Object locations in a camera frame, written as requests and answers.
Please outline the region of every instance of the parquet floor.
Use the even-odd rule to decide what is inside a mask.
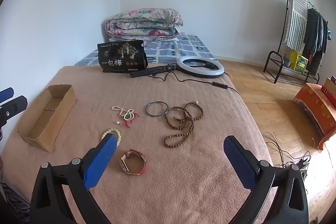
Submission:
[[[278,82],[273,84],[269,74],[263,68],[243,63],[220,61],[226,72],[233,76],[233,84],[250,110],[265,141],[272,132],[280,142],[282,150],[293,157],[300,157],[311,151],[312,159],[305,180],[308,191],[310,221],[326,214],[336,198],[336,135],[325,143],[326,148],[318,151],[320,141],[318,130],[305,113],[302,106],[293,101],[301,86]],[[273,165],[281,160],[275,146],[267,144]],[[291,160],[284,153],[285,162]]]

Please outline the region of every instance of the metal screw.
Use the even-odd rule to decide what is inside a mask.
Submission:
[[[263,166],[263,167],[268,167],[269,163],[268,163],[267,160],[260,160],[260,165]]]
[[[71,161],[71,163],[72,163],[73,165],[80,164],[80,162],[81,162],[81,159],[80,159],[80,158],[74,158],[74,159]]]
[[[44,163],[42,163],[42,164],[41,164],[41,167],[42,167],[42,168],[47,168],[47,167],[48,167],[48,165],[49,165],[49,163],[47,163],[47,162],[44,162]]]
[[[298,171],[298,170],[299,170],[299,167],[298,167],[296,164],[292,164],[291,167],[292,167],[292,169],[295,170],[295,171]]]

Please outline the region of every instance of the black bag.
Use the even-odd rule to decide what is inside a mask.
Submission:
[[[97,46],[103,72],[130,73],[148,66],[143,40],[115,41]]]

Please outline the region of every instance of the watch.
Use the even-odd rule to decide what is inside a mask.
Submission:
[[[141,169],[141,171],[139,173],[133,173],[128,169],[128,167],[125,163],[125,159],[127,159],[130,155],[136,155],[137,157],[139,157],[143,160],[143,168]],[[124,172],[128,175],[142,175],[146,171],[146,160],[145,160],[144,155],[142,153],[136,151],[136,150],[133,150],[133,149],[130,149],[128,152],[126,152],[122,156],[122,158],[119,160],[119,163],[120,163],[122,169],[124,170]]]

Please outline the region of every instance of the beaded bracelet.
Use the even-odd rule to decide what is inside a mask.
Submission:
[[[103,134],[103,136],[101,137],[101,139],[103,139],[108,133],[111,133],[112,131],[116,132],[117,135],[118,135],[118,140],[117,140],[117,147],[118,147],[119,144],[120,144],[120,141],[121,141],[121,134],[120,134],[120,132],[119,132],[118,129],[111,128],[109,130],[106,130],[106,132]]]
[[[199,110],[201,111],[201,114],[198,117],[193,118],[192,115],[190,114],[190,112],[186,109],[189,105],[194,105],[197,108],[199,108]],[[168,113],[169,113],[169,111],[171,111],[173,109],[183,110],[184,119],[178,119],[178,118],[173,117],[174,119],[176,119],[179,122],[179,126],[172,125],[168,120]],[[189,130],[188,130],[187,133],[174,134],[174,135],[170,135],[170,136],[165,137],[164,145],[168,148],[175,148],[175,147],[179,147],[180,145],[184,144],[187,141],[187,139],[189,138],[190,134],[192,134],[194,132],[194,121],[201,119],[203,117],[203,115],[204,115],[203,108],[200,107],[200,105],[198,104],[197,101],[189,102],[185,105],[185,107],[174,106],[174,107],[169,108],[167,113],[165,114],[165,117],[166,117],[166,121],[167,121],[168,125],[171,128],[177,129],[177,130],[182,130],[182,129],[186,128],[188,126],[188,124],[190,124],[190,127],[189,127]],[[180,141],[180,143],[178,143],[178,144],[174,144],[174,145],[168,144],[167,140],[169,138],[174,138],[174,137],[185,137],[185,138],[182,139]]]

